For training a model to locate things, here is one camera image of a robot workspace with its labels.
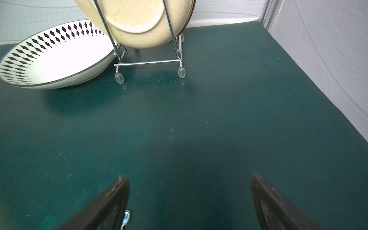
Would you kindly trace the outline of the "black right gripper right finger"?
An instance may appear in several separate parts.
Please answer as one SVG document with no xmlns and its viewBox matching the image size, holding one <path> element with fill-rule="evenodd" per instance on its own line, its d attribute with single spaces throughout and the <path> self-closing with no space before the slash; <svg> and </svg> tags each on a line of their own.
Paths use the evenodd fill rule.
<svg viewBox="0 0 368 230">
<path fill-rule="evenodd" d="M 324 230 L 267 180 L 254 175 L 251 182 L 253 203 L 262 230 Z"/>
</svg>

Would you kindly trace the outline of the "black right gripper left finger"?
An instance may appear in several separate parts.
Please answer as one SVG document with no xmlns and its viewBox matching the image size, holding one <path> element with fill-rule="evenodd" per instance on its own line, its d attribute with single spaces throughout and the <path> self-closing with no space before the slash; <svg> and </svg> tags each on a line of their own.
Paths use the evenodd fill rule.
<svg viewBox="0 0 368 230">
<path fill-rule="evenodd" d="M 60 230 L 123 230 L 131 213 L 127 209 L 131 184 L 119 176 L 96 199 L 59 227 Z"/>
</svg>

